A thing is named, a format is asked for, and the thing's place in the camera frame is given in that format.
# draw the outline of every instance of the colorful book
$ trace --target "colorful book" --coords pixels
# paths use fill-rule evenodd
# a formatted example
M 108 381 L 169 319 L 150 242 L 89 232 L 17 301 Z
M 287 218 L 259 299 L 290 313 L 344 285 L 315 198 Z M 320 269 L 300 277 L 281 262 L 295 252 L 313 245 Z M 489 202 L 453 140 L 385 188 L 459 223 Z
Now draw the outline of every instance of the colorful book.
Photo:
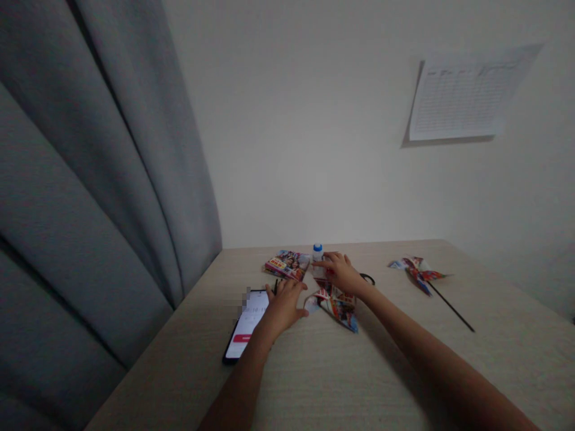
M 277 277 L 302 281 L 310 262 L 311 254 L 280 250 L 275 257 L 265 263 L 264 271 Z

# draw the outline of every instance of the gray curtain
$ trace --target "gray curtain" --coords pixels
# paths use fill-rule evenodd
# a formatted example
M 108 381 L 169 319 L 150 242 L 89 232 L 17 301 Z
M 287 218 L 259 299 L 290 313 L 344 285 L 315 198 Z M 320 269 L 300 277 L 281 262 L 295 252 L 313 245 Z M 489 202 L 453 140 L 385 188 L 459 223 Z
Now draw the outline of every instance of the gray curtain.
M 0 421 L 81 429 L 221 250 L 159 0 L 0 0 Z

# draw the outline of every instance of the white wall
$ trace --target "white wall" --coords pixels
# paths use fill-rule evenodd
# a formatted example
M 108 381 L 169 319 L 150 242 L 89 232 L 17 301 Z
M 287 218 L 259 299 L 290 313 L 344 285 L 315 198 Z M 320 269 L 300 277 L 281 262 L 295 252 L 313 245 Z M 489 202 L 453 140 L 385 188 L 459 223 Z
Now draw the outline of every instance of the white wall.
M 164 3 L 225 247 L 444 238 L 575 314 L 573 1 Z M 402 148 L 426 52 L 540 41 L 504 135 Z

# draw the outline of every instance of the phone screen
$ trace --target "phone screen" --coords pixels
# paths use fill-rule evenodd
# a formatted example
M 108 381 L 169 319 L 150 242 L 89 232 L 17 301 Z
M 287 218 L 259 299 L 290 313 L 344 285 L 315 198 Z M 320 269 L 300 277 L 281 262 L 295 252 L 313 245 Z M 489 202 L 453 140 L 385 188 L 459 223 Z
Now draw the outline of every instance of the phone screen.
M 240 358 L 247 346 L 247 342 L 250 341 L 253 330 L 261 320 L 269 304 L 270 301 L 265 290 L 252 290 L 249 293 L 244 311 L 242 311 L 232 338 L 229 341 L 228 349 L 223 358 L 224 362 L 234 363 Z

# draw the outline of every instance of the white bottle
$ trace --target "white bottle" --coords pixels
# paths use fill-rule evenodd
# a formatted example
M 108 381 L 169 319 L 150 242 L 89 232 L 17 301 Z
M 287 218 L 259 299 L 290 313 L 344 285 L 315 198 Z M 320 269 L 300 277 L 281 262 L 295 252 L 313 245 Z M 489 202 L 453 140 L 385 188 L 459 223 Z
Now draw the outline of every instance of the white bottle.
M 321 244 L 313 245 L 313 254 L 311 256 L 312 262 L 321 262 L 323 260 L 323 247 Z M 325 278 L 323 268 L 318 266 L 313 267 L 313 276 L 315 278 Z

